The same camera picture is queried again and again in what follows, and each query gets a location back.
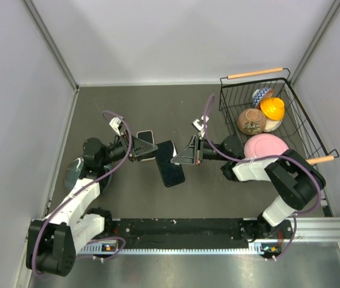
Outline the beige phone case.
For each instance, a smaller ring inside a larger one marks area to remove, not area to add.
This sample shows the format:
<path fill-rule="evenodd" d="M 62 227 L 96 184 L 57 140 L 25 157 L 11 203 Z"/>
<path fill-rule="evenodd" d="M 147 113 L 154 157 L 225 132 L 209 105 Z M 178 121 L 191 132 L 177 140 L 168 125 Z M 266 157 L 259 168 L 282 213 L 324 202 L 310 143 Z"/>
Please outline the beige phone case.
<path fill-rule="evenodd" d="M 140 140 L 143 140 L 145 142 L 148 142 L 148 143 L 151 143 L 151 144 L 154 144 L 155 141 L 154 141 L 154 133 L 152 130 L 143 130 L 143 131 L 138 131 L 136 133 L 136 137 Z M 146 155 L 142 161 L 151 161 L 151 160 L 154 160 L 155 159 L 155 153 L 152 152 L 148 155 Z"/>

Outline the teal smartphone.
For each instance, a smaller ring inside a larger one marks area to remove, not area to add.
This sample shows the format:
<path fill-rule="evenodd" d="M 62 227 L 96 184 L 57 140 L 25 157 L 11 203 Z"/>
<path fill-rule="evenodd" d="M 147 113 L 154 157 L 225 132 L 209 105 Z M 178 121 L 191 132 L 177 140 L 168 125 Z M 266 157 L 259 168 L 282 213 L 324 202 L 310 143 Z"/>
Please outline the teal smartphone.
<path fill-rule="evenodd" d="M 154 144 L 154 135 L 151 130 L 139 131 L 137 133 L 137 138 L 145 142 Z"/>

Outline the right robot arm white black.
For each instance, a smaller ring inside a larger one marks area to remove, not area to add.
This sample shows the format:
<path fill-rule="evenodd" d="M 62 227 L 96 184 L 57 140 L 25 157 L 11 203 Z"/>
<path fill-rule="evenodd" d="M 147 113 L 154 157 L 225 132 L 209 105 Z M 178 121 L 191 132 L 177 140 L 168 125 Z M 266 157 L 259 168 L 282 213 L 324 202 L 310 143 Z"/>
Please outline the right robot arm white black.
<path fill-rule="evenodd" d="M 201 136 L 192 136 L 188 146 L 170 161 L 173 164 L 199 165 L 202 160 L 225 161 L 223 175 L 230 181 L 267 181 L 278 196 L 257 217 L 255 224 L 243 228 L 243 236 L 255 240 L 260 235 L 270 238 L 280 224 L 301 211 L 326 186 L 326 180 L 298 152 L 288 149 L 258 160 L 246 159 L 237 136 L 227 136 L 219 145 Z"/>

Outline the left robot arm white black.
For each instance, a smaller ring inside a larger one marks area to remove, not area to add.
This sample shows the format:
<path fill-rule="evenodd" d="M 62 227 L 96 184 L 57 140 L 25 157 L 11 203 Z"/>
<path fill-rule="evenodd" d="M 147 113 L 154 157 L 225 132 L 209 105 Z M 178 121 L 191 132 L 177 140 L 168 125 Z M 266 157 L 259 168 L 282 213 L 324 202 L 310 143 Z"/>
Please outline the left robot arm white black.
<path fill-rule="evenodd" d="M 127 131 L 109 145 L 95 137 L 86 140 L 74 187 L 55 210 L 29 225 L 26 267 L 36 274 L 68 275 L 86 244 L 96 236 L 107 238 L 113 233 L 110 213 L 88 208 L 109 185 L 117 169 L 112 163 L 141 161 L 152 157 L 157 149 L 157 145 Z"/>

